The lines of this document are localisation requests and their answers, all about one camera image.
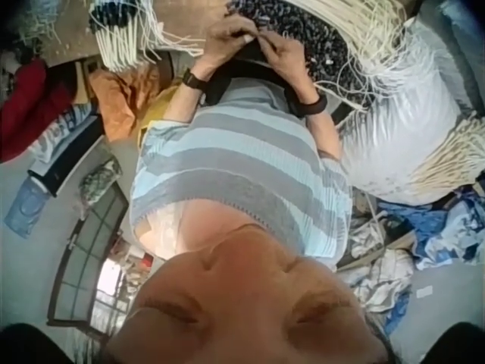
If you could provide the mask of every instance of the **dark blue fabric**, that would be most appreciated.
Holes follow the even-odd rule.
[[[402,220],[407,220],[416,232],[415,253],[417,259],[420,256],[427,256],[424,250],[426,242],[430,237],[439,234],[445,227],[446,216],[445,210],[431,210],[432,205],[425,206],[406,206],[379,201],[379,209],[386,210],[390,215],[397,216]]]
[[[387,336],[391,335],[397,329],[399,323],[406,315],[410,298],[410,290],[402,292],[396,301],[396,305],[387,314],[386,323],[384,324],[384,331]]]
[[[20,186],[4,223],[17,235],[27,239],[36,226],[50,195],[28,177]]]

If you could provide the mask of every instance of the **black beaded material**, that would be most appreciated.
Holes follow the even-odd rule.
[[[126,27],[130,20],[136,16],[137,11],[136,0],[95,2],[89,9],[91,13],[89,18],[91,33],[94,34],[103,30],[104,28],[100,24],[110,29],[113,27]]]
[[[258,28],[266,27],[302,42],[308,72],[314,82],[338,83],[343,89],[330,83],[322,86],[364,108],[372,103],[373,98],[368,95],[371,86],[365,85],[365,78],[352,72],[348,65],[345,40],[322,19],[284,0],[231,0],[227,9],[231,14],[238,13],[253,20]],[[353,60],[352,66],[359,67],[358,61]]]

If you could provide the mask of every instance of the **yellow cloth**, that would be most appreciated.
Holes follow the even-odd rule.
[[[141,127],[138,132],[138,148],[142,147],[143,137],[146,131],[152,126],[153,121],[161,120],[167,111],[168,104],[174,97],[175,92],[181,84],[180,80],[176,80],[172,83],[168,89],[163,90],[157,99],[152,103],[152,105],[147,110],[145,117],[142,119]]]

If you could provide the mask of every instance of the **red cloth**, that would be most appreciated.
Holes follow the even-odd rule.
[[[16,77],[15,90],[0,110],[2,162],[24,152],[72,101],[63,83],[48,89],[45,64],[40,59],[21,67]]]

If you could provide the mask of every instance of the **hand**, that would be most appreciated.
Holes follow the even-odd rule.
[[[269,65],[297,92],[310,85],[314,88],[306,70],[303,44],[270,31],[260,32],[258,41]]]
[[[258,28],[252,20],[238,14],[226,17],[208,28],[200,62],[215,71],[257,35]]]

